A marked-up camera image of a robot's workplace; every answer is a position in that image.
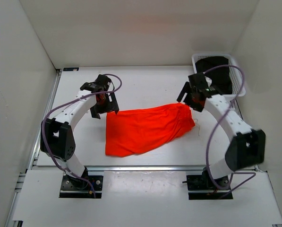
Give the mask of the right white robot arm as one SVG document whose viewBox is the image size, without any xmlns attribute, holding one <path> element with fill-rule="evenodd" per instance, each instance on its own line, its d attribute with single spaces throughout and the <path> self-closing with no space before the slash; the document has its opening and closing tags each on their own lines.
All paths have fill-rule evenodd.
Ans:
<svg viewBox="0 0 282 227">
<path fill-rule="evenodd" d="M 202 176 L 202 185 L 205 188 L 212 189 L 219 183 L 219 179 L 264 162 L 264 131 L 255 130 L 244 122 L 231 108 L 224 95 L 220 94 L 217 88 L 208 85 L 203 73 L 188 76 L 177 101 L 198 112 L 208 111 L 217 121 L 212 132 L 221 127 L 230 142 L 224 158 L 207 166 L 207 174 Z"/>
</svg>

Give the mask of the orange shorts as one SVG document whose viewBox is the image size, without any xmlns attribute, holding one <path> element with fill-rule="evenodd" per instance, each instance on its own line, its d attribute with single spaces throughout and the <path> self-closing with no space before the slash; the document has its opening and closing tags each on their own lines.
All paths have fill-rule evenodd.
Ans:
<svg viewBox="0 0 282 227">
<path fill-rule="evenodd" d="M 105 154 L 141 155 L 182 137 L 194 126 L 190 108 L 181 103 L 108 113 Z"/>
</svg>

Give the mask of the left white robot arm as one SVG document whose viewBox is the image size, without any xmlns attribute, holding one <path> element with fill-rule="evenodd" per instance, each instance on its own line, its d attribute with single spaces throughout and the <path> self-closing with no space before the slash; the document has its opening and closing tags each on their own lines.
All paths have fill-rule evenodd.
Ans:
<svg viewBox="0 0 282 227">
<path fill-rule="evenodd" d="M 41 123 L 40 150 L 80 190 L 92 190 L 93 185 L 86 166 L 75 155 L 73 132 L 87 112 L 99 119 L 101 114 L 119 111 L 115 96 L 119 88 L 113 84 L 113 77 L 109 73 L 100 74 L 95 81 L 84 83 L 74 100 L 51 109 Z"/>
</svg>

